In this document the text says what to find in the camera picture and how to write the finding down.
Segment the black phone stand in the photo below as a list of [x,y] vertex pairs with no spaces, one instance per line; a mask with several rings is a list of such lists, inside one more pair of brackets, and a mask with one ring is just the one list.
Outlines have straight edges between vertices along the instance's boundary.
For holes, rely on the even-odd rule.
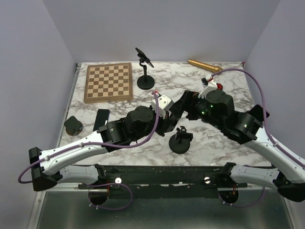
[[153,64],[151,63],[150,59],[138,48],[135,48],[137,51],[137,56],[139,57],[139,65],[143,68],[143,75],[140,76],[137,80],[137,86],[142,90],[149,90],[154,87],[155,81],[154,78],[147,74],[147,65],[154,68]]
[[176,128],[176,134],[169,140],[169,148],[176,154],[184,154],[190,148],[190,142],[193,140],[193,133],[188,133],[185,126]]

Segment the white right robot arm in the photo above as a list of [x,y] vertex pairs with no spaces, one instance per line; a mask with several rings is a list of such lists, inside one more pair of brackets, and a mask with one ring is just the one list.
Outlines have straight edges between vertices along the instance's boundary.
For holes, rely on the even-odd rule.
[[228,139],[256,151],[267,159],[274,168],[246,167],[226,163],[219,175],[220,183],[230,187],[234,183],[247,183],[268,187],[294,202],[305,199],[305,170],[294,159],[280,149],[280,144],[272,143],[263,124],[266,114],[260,105],[247,112],[234,109],[234,101],[224,91],[213,90],[205,98],[196,92],[186,90],[170,108],[171,116],[179,119],[183,112],[188,120],[200,119],[216,127]]

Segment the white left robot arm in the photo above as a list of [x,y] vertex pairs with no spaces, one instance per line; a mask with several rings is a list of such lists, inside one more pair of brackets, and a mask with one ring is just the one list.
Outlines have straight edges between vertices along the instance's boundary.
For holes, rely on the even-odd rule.
[[29,150],[34,191],[45,191],[59,183],[84,183],[102,188],[106,177],[95,166],[77,166],[76,162],[91,156],[123,148],[139,147],[154,133],[164,136],[177,125],[182,113],[173,108],[139,106],[126,117],[108,122],[88,136],[54,149]]

